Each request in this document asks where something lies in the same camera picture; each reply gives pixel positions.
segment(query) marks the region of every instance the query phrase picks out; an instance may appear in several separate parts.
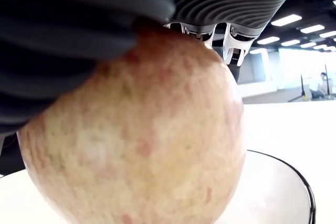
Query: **man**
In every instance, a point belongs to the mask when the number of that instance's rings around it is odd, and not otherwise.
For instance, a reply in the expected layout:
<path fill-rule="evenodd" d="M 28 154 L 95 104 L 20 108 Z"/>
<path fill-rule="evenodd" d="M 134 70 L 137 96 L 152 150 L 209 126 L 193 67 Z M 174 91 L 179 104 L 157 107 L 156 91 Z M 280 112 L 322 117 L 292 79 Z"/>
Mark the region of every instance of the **man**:
<path fill-rule="evenodd" d="M 323 98 L 327 93 L 327 90 L 323 86 L 323 80 L 327 77 L 327 74 L 322 72 L 320 76 L 321 78 L 313 79 L 309 85 L 312 100 Z"/>

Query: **red apple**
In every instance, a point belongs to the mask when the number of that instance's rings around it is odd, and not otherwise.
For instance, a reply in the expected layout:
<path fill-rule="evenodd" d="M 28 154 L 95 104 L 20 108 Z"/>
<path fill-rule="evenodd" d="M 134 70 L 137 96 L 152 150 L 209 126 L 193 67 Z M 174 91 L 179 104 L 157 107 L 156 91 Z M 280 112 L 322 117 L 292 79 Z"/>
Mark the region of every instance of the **red apple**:
<path fill-rule="evenodd" d="M 160 26 L 19 132 L 27 170 L 72 223 L 212 224 L 243 166 L 241 99 L 221 58 Z"/>

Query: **white shirt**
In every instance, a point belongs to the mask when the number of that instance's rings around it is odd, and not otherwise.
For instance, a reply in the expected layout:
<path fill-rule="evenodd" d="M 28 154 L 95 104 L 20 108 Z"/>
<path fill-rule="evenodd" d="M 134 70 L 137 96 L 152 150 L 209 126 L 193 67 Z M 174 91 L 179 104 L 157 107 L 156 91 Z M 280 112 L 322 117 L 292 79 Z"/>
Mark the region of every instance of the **white shirt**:
<path fill-rule="evenodd" d="M 313 78 L 310 82 L 309 89 L 312 91 L 319 91 L 321 90 L 321 86 L 323 85 L 323 81 L 321 77 Z"/>

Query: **fluorescent light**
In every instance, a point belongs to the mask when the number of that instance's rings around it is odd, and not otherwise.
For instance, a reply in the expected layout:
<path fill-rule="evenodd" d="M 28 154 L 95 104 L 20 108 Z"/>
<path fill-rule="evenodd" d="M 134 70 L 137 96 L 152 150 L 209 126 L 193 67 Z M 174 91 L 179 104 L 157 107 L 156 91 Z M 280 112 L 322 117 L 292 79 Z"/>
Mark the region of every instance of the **fluorescent light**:
<path fill-rule="evenodd" d="M 316 46 L 315 42 L 311 42 L 311 43 L 301 45 L 302 48 L 313 47 L 313 46 Z"/>
<path fill-rule="evenodd" d="M 336 47 L 326 47 L 324 50 L 329 51 L 329 50 L 334 50 L 334 49 L 336 49 Z"/>
<path fill-rule="evenodd" d="M 269 44 L 269 43 L 272 43 L 272 42 L 275 42 L 275 41 L 279 41 L 280 38 L 278 37 L 269 37 L 269 38 L 266 38 L 266 39 L 262 39 L 262 40 L 259 40 L 257 43 L 260 44 L 260 45 L 266 45 L 266 44 Z"/>
<path fill-rule="evenodd" d="M 324 29 L 324 26 L 316 25 L 316 26 L 311 26 L 311 27 L 301 29 L 301 32 L 303 32 L 304 34 L 309 34 L 309 33 L 312 33 L 314 31 L 320 31 L 320 30 L 323 30 L 323 29 Z"/>
<path fill-rule="evenodd" d="M 294 39 L 294 40 L 291 40 L 291 41 L 283 42 L 283 43 L 281 43 L 281 45 L 284 46 L 284 47 L 288 47 L 288 46 L 295 45 L 295 44 L 298 44 L 298 43 L 300 43 L 300 41 L 297 40 L 297 39 Z"/>
<path fill-rule="evenodd" d="M 330 31 L 330 32 L 325 33 L 325 34 L 320 34 L 320 37 L 328 38 L 328 37 L 335 36 L 335 35 L 336 35 L 336 31 Z"/>
<path fill-rule="evenodd" d="M 256 55 L 256 54 L 261 54 L 262 52 L 267 52 L 267 50 L 265 48 L 259 48 L 259 49 L 250 51 L 250 54 Z"/>
<path fill-rule="evenodd" d="M 319 50 L 319 49 L 326 48 L 326 47 L 327 47 L 326 45 L 319 45 L 319 46 L 315 46 L 314 49 Z"/>
<path fill-rule="evenodd" d="M 284 18 L 278 19 L 276 21 L 273 21 L 271 24 L 274 25 L 274 26 L 285 26 L 287 24 L 293 23 L 293 22 L 298 21 L 300 19 L 302 19 L 301 16 L 292 14 L 292 15 L 289 15 L 287 17 L 284 17 Z"/>

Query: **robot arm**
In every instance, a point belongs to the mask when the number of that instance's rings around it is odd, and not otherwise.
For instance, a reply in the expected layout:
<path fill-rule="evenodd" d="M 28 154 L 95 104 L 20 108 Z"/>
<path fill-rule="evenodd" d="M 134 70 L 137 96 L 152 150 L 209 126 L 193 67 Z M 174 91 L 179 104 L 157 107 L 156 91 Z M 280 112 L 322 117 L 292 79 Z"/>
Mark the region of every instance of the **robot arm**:
<path fill-rule="evenodd" d="M 251 44 L 284 1 L 1 0 L 0 138 L 81 85 L 98 61 L 133 48 L 132 24 L 139 17 L 181 23 L 202 41 L 211 40 L 217 24 L 227 23 L 224 61 L 237 79 Z"/>

